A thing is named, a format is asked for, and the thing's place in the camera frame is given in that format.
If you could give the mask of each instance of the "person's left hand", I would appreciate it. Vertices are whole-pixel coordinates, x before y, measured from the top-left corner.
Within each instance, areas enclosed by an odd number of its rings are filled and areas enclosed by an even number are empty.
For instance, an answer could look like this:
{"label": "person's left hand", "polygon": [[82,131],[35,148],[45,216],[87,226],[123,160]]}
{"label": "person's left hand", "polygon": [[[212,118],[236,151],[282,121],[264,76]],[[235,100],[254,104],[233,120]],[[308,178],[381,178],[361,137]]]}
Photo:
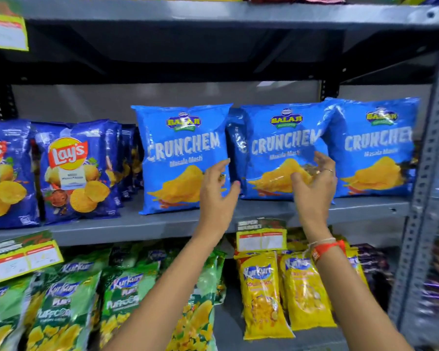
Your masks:
{"label": "person's left hand", "polygon": [[196,235],[209,236],[216,245],[228,229],[240,193],[240,182],[235,181],[226,197],[221,196],[221,187],[226,178],[221,174],[231,159],[226,159],[205,171],[200,188],[200,221]]}

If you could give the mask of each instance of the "red thread wristband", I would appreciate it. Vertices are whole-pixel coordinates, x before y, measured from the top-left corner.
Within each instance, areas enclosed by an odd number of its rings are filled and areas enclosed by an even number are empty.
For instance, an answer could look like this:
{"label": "red thread wristband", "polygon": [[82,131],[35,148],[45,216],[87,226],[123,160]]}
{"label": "red thread wristband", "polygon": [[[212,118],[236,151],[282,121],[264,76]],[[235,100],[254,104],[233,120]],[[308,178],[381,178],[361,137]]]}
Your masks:
{"label": "red thread wristband", "polygon": [[332,242],[330,244],[320,244],[317,245],[311,253],[312,259],[314,260],[314,263],[319,261],[320,257],[328,251],[328,249],[333,248],[334,246],[339,246],[340,249],[343,251],[343,253],[346,256],[346,248],[345,248],[345,242],[343,240],[340,240],[338,242]]}

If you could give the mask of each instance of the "person's left arm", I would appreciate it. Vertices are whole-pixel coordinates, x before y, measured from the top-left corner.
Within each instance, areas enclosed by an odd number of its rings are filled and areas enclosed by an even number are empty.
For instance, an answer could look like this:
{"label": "person's left arm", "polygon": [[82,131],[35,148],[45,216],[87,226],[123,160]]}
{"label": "person's left arm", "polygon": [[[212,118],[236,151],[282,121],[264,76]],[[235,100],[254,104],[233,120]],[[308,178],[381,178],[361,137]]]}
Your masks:
{"label": "person's left arm", "polygon": [[102,351],[165,351],[203,265],[233,217],[240,183],[223,198],[220,180],[229,159],[207,169],[200,190],[200,220],[190,241]]}

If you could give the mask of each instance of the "person's right arm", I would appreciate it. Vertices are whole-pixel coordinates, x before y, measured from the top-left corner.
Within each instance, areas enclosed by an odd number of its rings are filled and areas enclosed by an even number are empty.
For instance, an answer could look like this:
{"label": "person's right arm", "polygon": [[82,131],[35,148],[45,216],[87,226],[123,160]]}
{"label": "person's right arm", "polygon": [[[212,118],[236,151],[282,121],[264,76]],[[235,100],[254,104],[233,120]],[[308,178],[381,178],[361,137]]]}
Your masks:
{"label": "person's right arm", "polygon": [[[291,175],[299,220],[309,243],[332,237],[327,218],[337,183],[335,162],[318,152],[315,161],[320,173],[311,185],[299,173]],[[351,351],[413,351],[338,246],[325,252],[316,267]]]}

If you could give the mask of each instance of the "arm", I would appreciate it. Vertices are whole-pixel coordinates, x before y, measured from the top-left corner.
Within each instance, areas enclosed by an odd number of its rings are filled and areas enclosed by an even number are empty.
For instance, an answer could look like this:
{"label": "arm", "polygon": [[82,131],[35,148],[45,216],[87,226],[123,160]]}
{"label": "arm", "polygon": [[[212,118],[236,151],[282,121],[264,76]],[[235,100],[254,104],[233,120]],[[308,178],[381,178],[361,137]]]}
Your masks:
{"label": "arm", "polygon": [[[332,159],[316,152],[315,161],[321,172],[310,186],[300,174],[291,176],[299,220],[309,243],[332,237],[326,222],[338,180]],[[324,253],[316,267],[351,351],[413,351],[339,247]]]}
{"label": "arm", "polygon": [[223,160],[205,172],[199,226],[103,351],[165,351],[206,259],[231,222],[240,183],[233,183],[229,194],[221,197],[224,179],[219,177],[228,163]]}

